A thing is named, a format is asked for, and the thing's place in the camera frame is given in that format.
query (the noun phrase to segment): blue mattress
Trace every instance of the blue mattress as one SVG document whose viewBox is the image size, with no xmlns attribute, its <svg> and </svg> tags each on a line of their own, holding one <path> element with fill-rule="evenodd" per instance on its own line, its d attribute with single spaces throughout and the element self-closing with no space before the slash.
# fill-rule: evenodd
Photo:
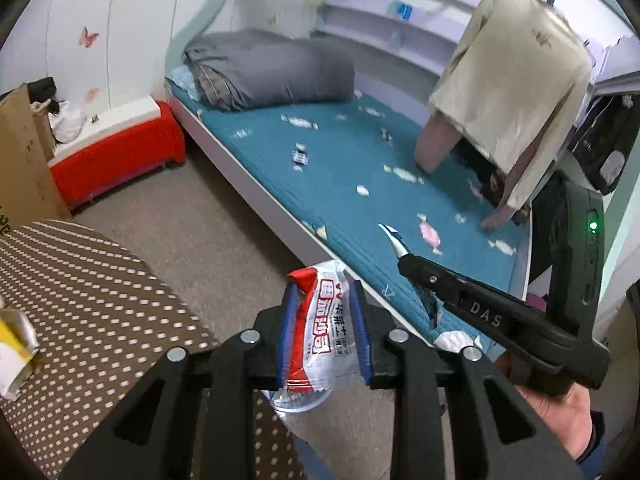
<svg viewBox="0 0 640 480">
<path fill-rule="evenodd" d="M 367 95 L 348 103 L 220 112 L 175 86 L 172 91 L 295 218 L 313 231 L 325 226 L 324 243 L 418 332 L 430 340 L 449 330 L 463 330 L 472 338 L 480 335 L 482 348 L 490 354 L 494 343 L 449 312 L 443 312 L 437 329 L 429 329 L 425 309 L 399 274 L 391 244 L 378 224 L 398 230 L 415 254 L 504 291 L 515 256 L 489 241 L 503 240 L 516 248 L 526 231 L 509 222 L 484 232 L 480 222 L 492 207 L 471 192 L 468 181 L 477 185 L 475 174 L 452 158 L 434 174 L 420 174 L 413 158 L 418 124 Z M 307 120 L 318 129 L 294 126 L 283 116 Z M 391 134 L 391 144 L 381 139 L 381 127 Z M 296 143 L 304 144 L 309 156 L 302 171 L 293 168 Z M 424 183 L 403 180 L 385 166 L 408 170 Z M 358 186 L 369 195 L 357 193 Z M 422 238 L 419 214 L 437 230 L 441 255 Z"/>
</svg>

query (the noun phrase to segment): white cloth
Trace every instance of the white cloth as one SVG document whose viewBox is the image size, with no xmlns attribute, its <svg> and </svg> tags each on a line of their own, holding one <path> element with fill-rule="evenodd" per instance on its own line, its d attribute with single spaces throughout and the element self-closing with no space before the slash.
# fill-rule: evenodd
<svg viewBox="0 0 640 480">
<path fill-rule="evenodd" d="M 482 0 L 430 105 L 504 173 L 545 130 L 508 199 L 517 210 L 569 132 L 590 73 L 587 50 L 546 3 Z"/>
<path fill-rule="evenodd" d="M 600 176 L 607 183 L 607 186 L 613 184 L 613 182 L 618 178 L 618 175 L 622 173 L 622 169 L 625 167 L 625 156 L 615 150 L 614 152 L 609 153 L 607 160 L 604 161 L 604 164 L 600 168 Z"/>
<path fill-rule="evenodd" d="M 82 107 L 73 105 L 69 101 L 60 101 L 59 113 L 49 114 L 53 136 L 63 144 L 76 140 L 85 123 L 86 113 Z"/>
</svg>

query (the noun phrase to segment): pink butterfly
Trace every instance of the pink butterfly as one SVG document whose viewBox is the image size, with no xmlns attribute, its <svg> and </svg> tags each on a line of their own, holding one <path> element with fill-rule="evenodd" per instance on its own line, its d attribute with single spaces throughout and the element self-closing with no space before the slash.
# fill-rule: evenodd
<svg viewBox="0 0 640 480">
<path fill-rule="evenodd" d="M 89 34 L 89 31 L 85 27 L 82 29 L 82 33 L 80 34 L 78 45 L 89 48 L 90 46 L 93 46 L 95 40 L 98 39 L 98 36 L 100 36 L 100 34 L 98 34 L 97 32 L 95 32 L 94 34 Z"/>
<path fill-rule="evenodd" d="M 99 94 L 100 94 L 99 88 L 90 88 L 89 91 L 86 94 L 84 94 L 84 102 L 90 103 L 95 98 L 97 98 Z"/>
</svg>

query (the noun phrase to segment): polka dot tablecloth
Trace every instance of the polka dot tablecloth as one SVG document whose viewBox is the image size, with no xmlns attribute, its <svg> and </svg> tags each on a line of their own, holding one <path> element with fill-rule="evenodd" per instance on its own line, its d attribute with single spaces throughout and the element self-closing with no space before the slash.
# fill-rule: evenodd
<svg viewBox="0 0 640 480">
<path fill-rule="evenodd" d="M 52 479 L 166 350 L 217 346 L 145 262 L 71 222 L 0 237 L 0 296 L 28 315 L 40 345 L 36 372 L 0 410 Z M 289 432 L 260 394 L 255 400 L 257 478 L 299 478 Z"/>
</svg>

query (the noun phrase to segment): person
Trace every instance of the person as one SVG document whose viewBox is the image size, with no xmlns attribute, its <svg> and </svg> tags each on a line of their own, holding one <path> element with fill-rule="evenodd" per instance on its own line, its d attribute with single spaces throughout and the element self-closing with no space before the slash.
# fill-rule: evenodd
<svg viewBox="0 0 640 480">
<path fill-rule="evenodd" d="M 511 359 L 505 352 L 495 365 L 507 377 Z M 562 398 L 548 397 L 524 386 L 514 386 L 540 419 L 558 438 L 567 453 L 577 462 L 586 480 L 602 472 L 604 457 L 604 416 L 591 410 L 591 396 L 584 386 L 574 383 Z M 295 438 L 300 463 L 309 480 L 334 480 L 326 465 L 302 439 Z"/>
<path fill-rule="evenodd" d="M 591 411 L 591 397 L 584 386 L 574 383 L 562 399 L 553 399 L 524 386 L 516 386 L 560 444 L 578 463 L 587 480 L 596 478 L 604 456 L 604 416 Z"/>
</svg>

